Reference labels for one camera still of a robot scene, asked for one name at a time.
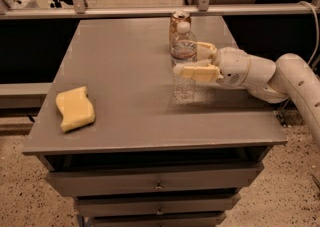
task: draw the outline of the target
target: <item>floor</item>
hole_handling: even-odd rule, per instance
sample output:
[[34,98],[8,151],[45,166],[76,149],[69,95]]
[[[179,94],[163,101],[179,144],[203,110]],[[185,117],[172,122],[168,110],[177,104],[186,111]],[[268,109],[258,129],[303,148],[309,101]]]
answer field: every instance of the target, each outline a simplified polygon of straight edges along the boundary
[[[127,6],[128,1],[119,4]],[[295,109],[286,111],[286,120],[288,143],[267,155],[264,171],[240,191],[242,199],[227,212],[221,227],[320,226],[320,191],[311,176],[320,170],[320,148]],[[72,199],[61,197],[47,184],[47,171],[35,157],[21,153],[31,128],[27,117],[0,117],[1,226],[78,226]]]

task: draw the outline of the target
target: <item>white robotic arm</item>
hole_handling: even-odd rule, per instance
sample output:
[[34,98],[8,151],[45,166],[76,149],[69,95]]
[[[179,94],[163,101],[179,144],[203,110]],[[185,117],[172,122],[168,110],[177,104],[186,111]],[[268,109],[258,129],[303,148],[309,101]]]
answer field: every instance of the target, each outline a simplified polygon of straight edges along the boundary
[[269,103],[290,98],[320,148],[320,81],[301,57],[285,54],[273,62],[243,50],[223,48],[209,58],[194,64],[178,64],[174,72],[195,80],[244,87]]

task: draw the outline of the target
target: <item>drawer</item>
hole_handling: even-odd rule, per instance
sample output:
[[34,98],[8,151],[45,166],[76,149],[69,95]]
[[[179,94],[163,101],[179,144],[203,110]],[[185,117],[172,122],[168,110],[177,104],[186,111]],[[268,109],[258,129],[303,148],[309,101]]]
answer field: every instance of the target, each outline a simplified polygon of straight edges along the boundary
[[109,196],[109,198],[75,201],[78,212],[85,217],[121,215],[165,215],[173,213],[212,212],[231,209],[240,200],[239,194],[203,192],[153,193],[142,196]]
[[94,227],[213,227],[226,218],[224,213],[172,214],[163,216],[93,218]]
[[193,165],[79,172],[51,172],[47,181],[67,197],[249,186],[262,163]]

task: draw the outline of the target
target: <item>soda can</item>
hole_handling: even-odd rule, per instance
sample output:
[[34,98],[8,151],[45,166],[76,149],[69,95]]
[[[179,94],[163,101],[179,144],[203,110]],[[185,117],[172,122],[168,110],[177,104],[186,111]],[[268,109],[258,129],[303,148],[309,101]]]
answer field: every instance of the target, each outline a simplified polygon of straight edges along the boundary
[[171,40],[173,34],[177,32],[177,26],[180,22],[188,22],[191,25],[191,16],[190,13],[178,10],[174,12],[170,18],[170,28],[169,28],[169,46],[171,47]]

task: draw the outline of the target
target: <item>bottle cap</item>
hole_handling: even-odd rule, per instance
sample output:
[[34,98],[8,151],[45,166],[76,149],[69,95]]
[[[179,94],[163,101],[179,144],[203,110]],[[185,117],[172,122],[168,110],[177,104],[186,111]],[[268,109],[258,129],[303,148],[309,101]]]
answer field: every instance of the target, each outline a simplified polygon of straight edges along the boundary
[[190,31],[190,23],[188,23],[188,22],[178,23],[177,31],[179,33],[187,33],[188,31]]

